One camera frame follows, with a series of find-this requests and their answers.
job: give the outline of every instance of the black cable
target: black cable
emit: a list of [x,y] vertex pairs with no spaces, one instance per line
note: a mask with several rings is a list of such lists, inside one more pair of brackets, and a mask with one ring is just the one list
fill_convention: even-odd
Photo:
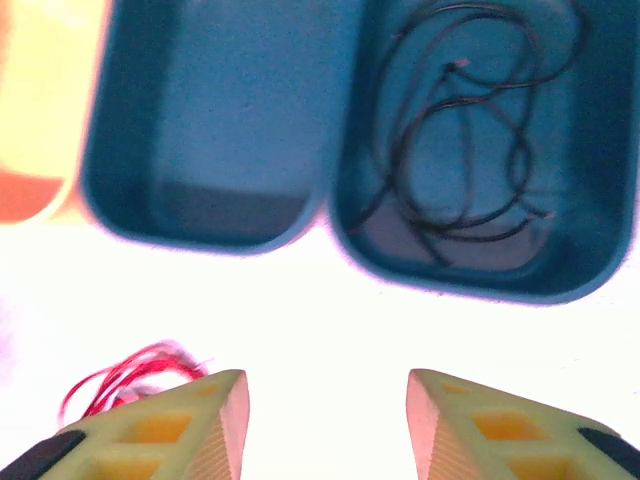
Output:
[[[571,7],[578,25],[576,38],[571,47],[571,52],[566,61],[551,73],[542,75],[543,52],[535,29],[529,20],[518,10],[503,5],[483,2],[462,2],[438,6],[440,0],[425,0],[425,2],[410,14],[394,35],[394,43],[380,62],[374,84],[372,103],[372,115],[370,129],[370,154],[376,169],[382,179],[382,187],[376,192],[369,204],[353,222],[349,231],[355,233],[381,208],[387,196],[392,196],[397,207],[398,214],[414,235],[418,243],[422,245],[440,265],[451,265],[435,247],[431,236],[442,239],[465,243],[491,243],[506,240],[527,228],[534,219],[550,218],[552,212],[546,212],[527,201],[527,194],[534,170],[533,146],[527,138],[527,130],[533,117],[535,101],[539,87],[552,82],[566,73],[576,62],[586,48],[590,31],[590,23],[587,15],[576,3],[576,0],[566,0]],[[393,118],[386,145],[378,132],[380,104],[383,88],[392,70],[392,63],[407,40],[417,30],[430,20],[446,14],[462,12],[466,13],[457,18],[438,34],[436,34],[424,47],[422,55],[416,62],[407,90],[404,93],[400,107]],[[449,62],[434,66],[429,62],[436,48],[459,28],[480,20],[491,20],[512,25],[522,34],[523,44],[519,54],[514,59],[506,78],[501,82],[488,81],[472,75],[465,70],[465,65]],[[428,67],[441,70],[436,82],[429,89],[427,99],[424,101],[418,114],[411,118],[408,112],[416,102],[416,96],[420,90],[420,81],[423,72]],[[455,82],[466,82],[476,88],[487,90],[484,94],[465,95]],[[446,89],[448,96],[435,101],[438,94]],[[496,100],[508,91],[523,91],[524,106],[520,118],[515,120],[501,108]],[[484,108],[495,120],[497,120],[512,137],[508,154],[505,159],[505,176],[512,191],[512,196],[499,208],[484,215],[471,217],[475,196],[474,178],[474,147],[473,132],[469,108]],[[459,110],[460,138],[462,143],[462,160],[464,176],[464,201],[460,212],[449,221],[438,221],[425,212],[425,207],[416,200],[410,187],[409,164],[412,151],[424,126],[439,113],[452,109]],[[516,226],[496,235],[473,235],[463,233],[471,228],[487,225],[504,216],[514,208],[519,207],[524,212],[524,219]]]

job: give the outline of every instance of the white surface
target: white surface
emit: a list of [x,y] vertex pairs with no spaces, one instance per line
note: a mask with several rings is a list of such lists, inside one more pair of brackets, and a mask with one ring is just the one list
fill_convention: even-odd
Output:
[[253,258],[94,227],[0,232],[0,468],[56,431],[71,385],[164,338],[215,356],[214,369],[247,370],[243,480],[414,480],[404,403],[416,367],[595,418],[640,445],[637,249],[597,293],[536,309],[386,285],[349,264],[324,222]]

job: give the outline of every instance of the yellow object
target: yellow object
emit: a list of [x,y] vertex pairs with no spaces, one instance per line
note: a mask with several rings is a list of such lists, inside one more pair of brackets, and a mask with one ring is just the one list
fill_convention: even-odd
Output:
[[220,372],[69,425],[77,447],[43,480],[238,480],[249,421],[246,375]]
[[430,370],[409,377],[420,480],[635,480],[578,432],[588,418]]
[[111,0],[0,0],[0,225],[74,195],[110,12]]

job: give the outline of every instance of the container compartment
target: container compartment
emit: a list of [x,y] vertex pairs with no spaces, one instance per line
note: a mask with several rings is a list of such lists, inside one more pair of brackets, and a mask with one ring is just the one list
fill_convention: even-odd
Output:
[[235,252],[299,234],[340,156],[360,5],[120,0],[85,162],[118,233]]
[[[435,9],[457,2],[432,3]],[[542,72],[557,70],[570,56],[580,24],[568,0],[497,3],[517,10],[537,32],[544,52]],[[377,72],[386,52],[401,40],[398,32],[408,16],[425,2],[367,2],[345,154],[332,196],[334,226],[349,255],[370,271],[394,281],[526,303],[574,300],[610,277],[628,248],[633,217],[640,3],[577,3],[591,24],[586,46],[569,71],[537,89],[526,132],[535,157],[525,198],[548,215],[534,219],[517,235],[487,244],[430,235],[437,254],[450,262],[443,266],[401,220],[392,195],[385,197],[366,223],[355,227],[384,185],[380,169],[375,167],[375,150],[370,148],[371,120],[377,118],[378,131],[388,134],[409,75],[421,64],[425,46],[469,11],[438,15],[406,37],[391,63],[386,83],[377,88]],[[521,30],[492,18],[465,24],[433,49],[428,62],[423,62],[418,95],[426,99],[442,67],[451,62],[480,78],[501,81],[514,68],[514,59],[520,58],[522,38]],[[454,88],[457,96],[486,92],[462,80],[457,80]],[[452,97],[451,92],[445,94],[449,96],[443,96],[443,101]],[[512,118],[519,118],[525,108],[523,97],[512,90],[498,95],[495,102]],[[412,108],[417,114],[417,107]],[[413,197],[422,208],[430,209],[430,218],[443,221],[456,218],[467,191],[463,159],[468,143],[461,139],[469,136],[461,135],[459,110],[443,111],[424,123],[407,167],[406,183]],[[512,136],[488,109],[476,105],[465,111],[473,134],[474,200],[470,214],[481,216],[514,195],[505,174]],[[482,227],[458,233],[498,235],[528,216],[527,211],[515,208]]]

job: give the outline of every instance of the red wire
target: red wire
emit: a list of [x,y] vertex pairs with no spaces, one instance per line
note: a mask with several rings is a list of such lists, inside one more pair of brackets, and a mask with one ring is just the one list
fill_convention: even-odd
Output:
[[122,394],[130,385],[141,379],[168,371],[186,377],[189,381],[208,375],[206,368],[202,364],[197,364],[193,357],[178,344],[168,341],[155,343],[130,355],[122,362],[91,374],[75,384],[60,405],[58,422],[60,425],[64,424],[64,415],[73,395],[87,382],[100,375],[105,375],[105,378],[81,418],[96,415],[148,396],[148,393],[143,394],[142,390],[135,388],[128,392],[129,395],[126,397]]

